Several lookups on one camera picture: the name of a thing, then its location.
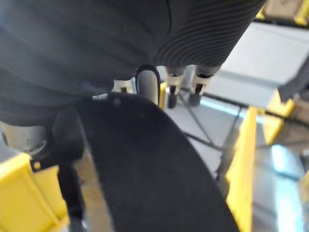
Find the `black padded panel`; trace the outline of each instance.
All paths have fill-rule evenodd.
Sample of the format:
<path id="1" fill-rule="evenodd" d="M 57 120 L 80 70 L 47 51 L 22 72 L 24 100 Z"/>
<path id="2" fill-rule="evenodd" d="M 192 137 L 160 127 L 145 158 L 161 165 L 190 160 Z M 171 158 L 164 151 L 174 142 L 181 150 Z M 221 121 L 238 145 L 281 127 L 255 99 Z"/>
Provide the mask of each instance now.
<path id="1" fill-rule="evenodd" d="M 35 113 L 106 93 L 144 64 L 198 64 L 213 73 L 263 2 L 2 0 L 0 83 L 7 90 L 0 96 L 18 104 L 4 109 L 0 102 L 0 111 L 15 114 L 25 104 Z M 24 124 L 18 117 L 15 124 Z"/>
<path id="2" fill-rule="evenodd" d="M 239 231 L 200 156 L 155 104 L 110 94 L 78 109 L 117 232 Z"/>

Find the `black rubber tip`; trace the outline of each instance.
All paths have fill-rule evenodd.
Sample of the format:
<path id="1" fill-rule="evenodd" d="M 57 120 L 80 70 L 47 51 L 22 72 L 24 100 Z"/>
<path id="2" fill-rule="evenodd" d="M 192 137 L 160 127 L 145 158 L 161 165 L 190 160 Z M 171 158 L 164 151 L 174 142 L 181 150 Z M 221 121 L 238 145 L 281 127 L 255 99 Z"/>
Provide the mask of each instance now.
<path id="1" fill-rule="evenodd" d="M 201 95 L 191 93 L 190 96 L 189 96 L 188 103 L 189 103 L 190 106 L 198 106 L 199 102 L 201 101 L 201 98 L 202 98 Z"/>
<path id="2" fill-rule="evenodd" d="M 169 94 L 168 97 L 168 108 L 173 109 L 176 107 L 177 104 L 177 95 L 175 94 Z"/>

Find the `metal rod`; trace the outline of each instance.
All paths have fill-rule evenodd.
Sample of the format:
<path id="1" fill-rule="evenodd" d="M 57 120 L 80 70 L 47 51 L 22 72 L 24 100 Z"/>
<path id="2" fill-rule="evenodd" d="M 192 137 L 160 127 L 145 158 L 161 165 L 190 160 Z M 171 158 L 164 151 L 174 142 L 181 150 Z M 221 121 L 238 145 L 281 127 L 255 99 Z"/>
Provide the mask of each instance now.
<path id="1" fill-rule="evenodd" d="M 214 142 L 212 141 L 212 139 L 209 137 L 209 135 L 207 134 L 207 132 L 205 131 L 204 127 L 202 126 L 202 124 L 199 122 L 198 118 L 196 117 L 196 115 L 194 114 L 194 112 L 192 111 L 191 107 L 187 104 L 187 102 L 184 100 L 183 96 L 181 94 L 178 94 L 180 100 L 183 102 L 184 106 L 186 107 L 186 109 L 189 111 L 191 117 L 193 118 L 193 120 L 195 121 L 195 123 L 199 126 L 199 128 L 201 129 L 201 131 L 203 132 L 203 134 L 205 135 L 205 137 L 209 140 L 209 142 L 212 145 L 215 145 Z"/>
<path id="2" fill-rule="evenodd" d="M 190 134 L 190 133 L 188 133 L 188 132 L 183 131 L 183 133 L 185 134 L 185 136 L 187 136 L 187 137 L 189 137 L 189 138 L 191 138 L 191 139 L 194 139 L 194 140 L 200 142 L 201 144 L 204 144 L 204 145 L 206 145 L 206 146 L 209 146 L 209 147 L 211 147 L 211 148 L 213 148 L 213 149 L 215 149 L 215 150 L 217 150 L 217 151 L 223 151 L 223 148 L 222 148 L 222 147 L 219 147 L 219 146 L 217 146 L 217 145 L 211 144 L 210 142 L 208 142 L 208 141 L 206 141 L 206 140 L 204 140 L 204 139 L 201 139 L 201 138 L 199 138 L 199 137 L 197 137 L 197 136 L 195 136 L 195 135 L 193 135 L 193 134 Z"/>

